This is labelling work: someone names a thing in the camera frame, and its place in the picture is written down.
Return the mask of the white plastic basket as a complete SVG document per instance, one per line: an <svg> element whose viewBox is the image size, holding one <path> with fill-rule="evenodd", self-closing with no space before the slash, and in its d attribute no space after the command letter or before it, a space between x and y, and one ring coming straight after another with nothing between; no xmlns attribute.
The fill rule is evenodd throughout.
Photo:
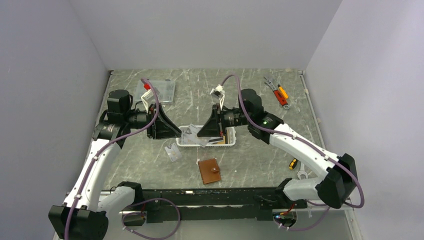
<svg viewBox="0 0 424 240"><path fill-rule="evenodd" d="M211 137L205 147L231 147L235 145L236 140L236 129L228 127L224 137ZM175 141L179 147L202 147L190 139L185 139L183 135L175 138Z"/></svg>

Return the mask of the gold credit card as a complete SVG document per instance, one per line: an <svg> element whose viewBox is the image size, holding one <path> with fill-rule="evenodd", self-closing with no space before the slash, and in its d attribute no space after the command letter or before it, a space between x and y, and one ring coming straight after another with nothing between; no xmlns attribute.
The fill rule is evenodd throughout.
<svg viewBox="0 0 424 240"><path fill-rule="evenodd" d="M223 141L225 145L232 145L234 142L233 131L228 129L223 135Z"/></svg>

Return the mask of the clear plastic card sleeve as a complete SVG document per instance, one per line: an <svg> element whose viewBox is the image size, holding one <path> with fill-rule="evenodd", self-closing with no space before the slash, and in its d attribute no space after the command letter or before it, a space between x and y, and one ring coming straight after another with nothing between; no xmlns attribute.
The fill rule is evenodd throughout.
<svg viewBox="0 0 424 240"><path fill-rule="evenodd" d="M183 157L175 142L168 146L165 146L164 149L171 162L175 162Z"/></svg>

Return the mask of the silver VIP card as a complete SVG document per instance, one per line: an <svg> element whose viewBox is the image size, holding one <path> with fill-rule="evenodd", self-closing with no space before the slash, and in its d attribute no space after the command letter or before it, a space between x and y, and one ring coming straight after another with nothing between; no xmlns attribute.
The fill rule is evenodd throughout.
<svg viewBox="0 0 424 240"><path fill-rule="evenodd" d="M205 147L209 143L210 137L199 137L198 133L200 130L201 127L190 124L184 131L184 136L194 144Z"/></svg>

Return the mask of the brown leather card holder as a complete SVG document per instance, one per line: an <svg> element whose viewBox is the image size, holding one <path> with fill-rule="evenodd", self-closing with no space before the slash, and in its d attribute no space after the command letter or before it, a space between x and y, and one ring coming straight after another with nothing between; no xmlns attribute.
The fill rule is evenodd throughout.
<svg viewBox="0 0 424 240"><path fill-rule="evenodd" d="M221 181L221 170L215 158L199 161L198 167L204 185Z"/></svg>

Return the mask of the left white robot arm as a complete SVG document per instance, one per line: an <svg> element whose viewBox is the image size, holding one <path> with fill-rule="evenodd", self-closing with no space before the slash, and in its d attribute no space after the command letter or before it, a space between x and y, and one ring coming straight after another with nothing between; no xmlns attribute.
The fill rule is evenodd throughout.
<svg viewBox="0 0 424 240"><path fill-rule="evenodd" d="M48 218L62 240L103 240L125 208L137 210L147 201L141 184L119 183L100 199L107 174L126 138L146 132L150 139L180 137L182 131L165 115L162 105L133 108L133 96L124 89L111 91L107 109L95 127L89 155L72 190L61 205L53 205Z"/></svg>

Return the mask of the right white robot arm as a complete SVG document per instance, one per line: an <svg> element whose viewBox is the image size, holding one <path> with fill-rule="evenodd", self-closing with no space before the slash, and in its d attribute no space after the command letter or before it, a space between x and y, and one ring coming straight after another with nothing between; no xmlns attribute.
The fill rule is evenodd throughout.
<svg viewBox="0 0 424 240"><path fill-rule="evenodd" d="M256 139L305 164L316 177L283 180L275 190L276 203L282 208L298 200L319 200L334 209L346 204L359 183L355 159L351 155L337 155L296 133L281 118L264 110L262 99L255 90L243 89L238 97L238 108L214 104L209 119L197 136L221 137L226 128L247 126Z"/></svg>

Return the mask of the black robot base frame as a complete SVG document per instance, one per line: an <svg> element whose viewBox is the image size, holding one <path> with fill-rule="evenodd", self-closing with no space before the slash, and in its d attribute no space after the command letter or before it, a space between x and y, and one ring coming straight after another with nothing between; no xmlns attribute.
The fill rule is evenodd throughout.
<svg viewBox="0 0 424 240"><path fill-rule="evenodd" d="M281 212L307 208L305 200L284 200L275 187L147 189L124 213L143 213L147 223L254 219L272 221Z"/></svg>

